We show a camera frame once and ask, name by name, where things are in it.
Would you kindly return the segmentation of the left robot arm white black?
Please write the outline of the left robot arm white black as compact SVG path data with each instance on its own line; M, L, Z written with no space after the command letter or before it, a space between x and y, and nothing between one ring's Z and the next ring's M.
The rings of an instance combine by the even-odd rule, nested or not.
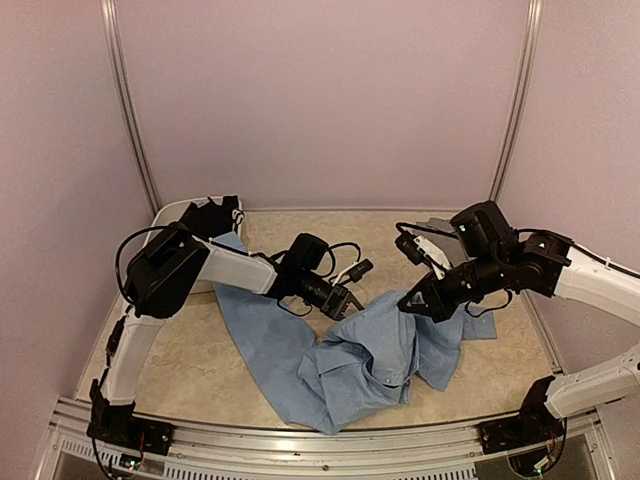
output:
M181 222L151 228L153 238L115 270L123 312L106 343L106 366L90 387L91 415L87 435L147 453L167 455L174 427L134 414L141 371L153 342L184 306L199 281L236 287L275 301L298 297L326 317L339 321L361 303L345 280L317 274L333 248L302 233L285 251L268 256L248 253L188 229Z

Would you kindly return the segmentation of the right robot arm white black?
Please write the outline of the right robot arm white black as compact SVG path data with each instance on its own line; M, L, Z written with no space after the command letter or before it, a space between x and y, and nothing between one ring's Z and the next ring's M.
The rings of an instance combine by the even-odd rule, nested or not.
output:
M430 267L398 303L400 311L434 322L450 319L460 306L503 290L530 290L590 305L633 325L639 322L639 275L596 255L574 240L542 229L511 227L496 202L474 204L450 220L447 237L457 239L468 259L452 266L424 228L399 222L397 248L415 265ZM639 349L574 374L548 376L529 388L519 412L478 426L482 450L492 454L524 448L564 435L566 420L639 391Z

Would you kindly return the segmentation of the light blue long sleeve shirt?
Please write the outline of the light blue long sleeve shirt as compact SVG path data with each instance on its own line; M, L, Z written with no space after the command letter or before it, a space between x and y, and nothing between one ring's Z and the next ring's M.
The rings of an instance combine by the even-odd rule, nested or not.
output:
M490 313L458 308L435 323L399 311L403 294L389 291L316 338L274 299L221 283L214 289L231 338L280 419L329 435L408 403L412 375L445 390L462 341L497 336Z

